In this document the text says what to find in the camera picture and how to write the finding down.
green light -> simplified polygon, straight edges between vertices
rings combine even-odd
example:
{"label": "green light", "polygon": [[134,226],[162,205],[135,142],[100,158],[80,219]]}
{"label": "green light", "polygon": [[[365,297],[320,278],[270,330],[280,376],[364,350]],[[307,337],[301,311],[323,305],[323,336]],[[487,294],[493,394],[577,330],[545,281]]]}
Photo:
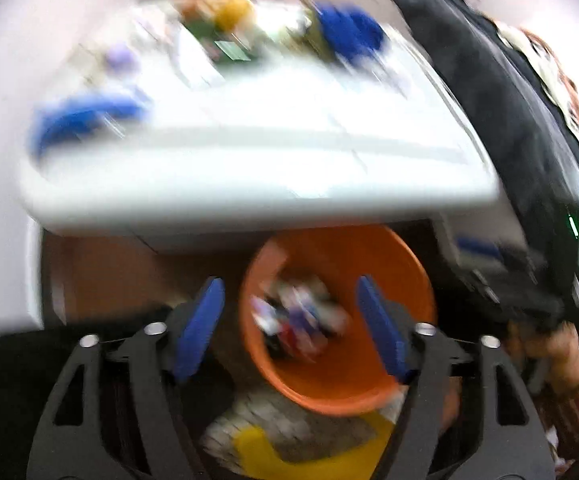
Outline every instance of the green light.
{"label": "green light", "polygon": [[578,238],[578,229],[576,228],[576,224],[573,222],[573,218],[570,216],[570,226],[572,226],[573,235]]}

purple object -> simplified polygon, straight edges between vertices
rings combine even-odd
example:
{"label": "purple object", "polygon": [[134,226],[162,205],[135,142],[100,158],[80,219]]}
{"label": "purple object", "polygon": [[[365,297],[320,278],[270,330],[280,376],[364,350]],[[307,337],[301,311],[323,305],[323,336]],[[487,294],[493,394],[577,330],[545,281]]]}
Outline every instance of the purple object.
{"label": "purple object", "polygon": [[105,53],[105,63],[112,72],[127,72],[138,65],[138,57],[124,43],[111,47]]}
{"label": "purple object", "polygon": [[319,333],[317,321],[314,318],[312,322],[309,317],[314,317],[313,314],[303,309],[292,309],[288,311],[288,321],[290,327],[295,332],[305,332],[307,335],[314,335]]}

white table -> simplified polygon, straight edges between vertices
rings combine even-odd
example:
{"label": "white table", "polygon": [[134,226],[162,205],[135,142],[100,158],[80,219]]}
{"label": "white table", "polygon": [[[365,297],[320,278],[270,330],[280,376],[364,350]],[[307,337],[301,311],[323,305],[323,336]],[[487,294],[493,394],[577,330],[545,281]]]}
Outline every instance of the white table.
{"label": "white table", "polygon": [[[135,12],[110,18],[88,48],[122,39]],[[166,51],[149,50],[131,81],[153,99],[149,119],[40,163],[25,153],[24,204],[50,230],[201,234],[386,222],[495,200],[497,175],[464,113],[387,32],[400,90],[315,57],[272,56],[198,91]],[[86,65],[75,56],[48,97],[81,91]]]}

human hand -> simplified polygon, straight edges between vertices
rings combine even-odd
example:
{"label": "human hand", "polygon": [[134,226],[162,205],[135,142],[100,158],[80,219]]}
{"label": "human hand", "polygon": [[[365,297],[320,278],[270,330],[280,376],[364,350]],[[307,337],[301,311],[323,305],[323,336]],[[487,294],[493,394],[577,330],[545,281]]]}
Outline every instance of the human hand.
{"label": "human hand", "polygon": [[579,386],[579,339],[573,324],[566,322],[550,334],[522,338],[519,327],[510,323],[508,333],[505,349],[513,361],[524,357],[550,360],[547,383],[556,395]]}
{"label": "human hand", "polygon": [[441,421],[441,434],[454,424],[460,413],[460,396],[463,383],[460,377],[450,377],[443,402],[443,415]]}

orange bowl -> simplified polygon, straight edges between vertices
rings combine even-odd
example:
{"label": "orange bowl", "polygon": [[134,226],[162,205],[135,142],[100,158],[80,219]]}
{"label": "orange bowl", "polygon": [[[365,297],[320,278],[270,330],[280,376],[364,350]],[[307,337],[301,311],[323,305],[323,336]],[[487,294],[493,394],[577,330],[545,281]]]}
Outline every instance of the orange bowl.
{"label": "orange bowl", "polygon": [[[252,316],[252,296],[264,297],[279,276],[315,274],[351,316],[347,332],[331,338],[314,362],[272,360]],[[356,285],[373,277],[383,295],[409,309],[413,319],[434,323],[429,278],[416,256],[381,225],[280,232],[250,264],[240,288],[240,328],[254,363],[284,396],[325,415],[357,415],[388,402],[401,387],[387,374],[356,304]]]}

